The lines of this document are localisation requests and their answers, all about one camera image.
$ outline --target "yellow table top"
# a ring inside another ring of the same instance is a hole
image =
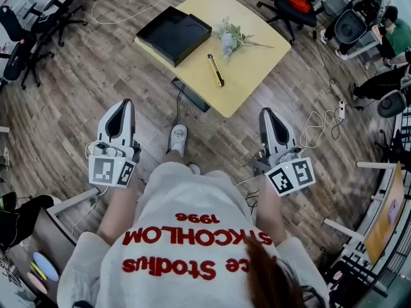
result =
[[[404,185],[403,174],[401,172],[401,164],[397,164],[397,168],[394,170],[394,177],[387,199],[384,201],[384,206],[381,212],[378,214],[377,220],[374,222],[371,231],[367,235],[364,241],[365,248],[367,249],[368,256],[372,264],[376,264],[380,255],[384,252],[388,241],[391,238],[392,233],[395,231],[401,212],[404,209]],[[390,224],[390,208],[392,202],[396,201],[399,207],[397,216],[393,223]]]
[[[177,67],[169,64],[138,38],[136,44],[166,66],[191,90],[224,117],[230,117],[284,57],[290,44],[263,19],[236,0],[187,0],[177,9],[192,13],[213,29],[229,17],[252,41],[270,47],[241,47],[227,60],[219,39],[211,36]],[[217,86],[207,55],[212,54],[225,81]]]

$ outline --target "red object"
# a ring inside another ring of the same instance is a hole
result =
[[[288,0],[288,2],[302,13],[308,13],[311,10],[311,4],[307,0]]]

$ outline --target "brown hair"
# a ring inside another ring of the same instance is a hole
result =
[[[254,308],[302,308],[304,300],[292,270],[277,257],[270,257],[261,243],[249,237],[245,241],[250,259],[248,284]]]

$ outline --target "black tray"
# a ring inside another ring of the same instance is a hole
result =
[[[194,15],[168,7],[142,28],[137,38],[175,67],[211,36],[211,30],[210,25]]]

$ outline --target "power strip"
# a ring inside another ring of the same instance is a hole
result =
[[[344,120],[344,118],[345,118],[345,103],[344,103],[342,100],[340,100],[340,103],[339,103],[339,105],[338,105],[338,116],[337,116],[337,119],[338,119],[339,121],[342,121],[342,120]]]

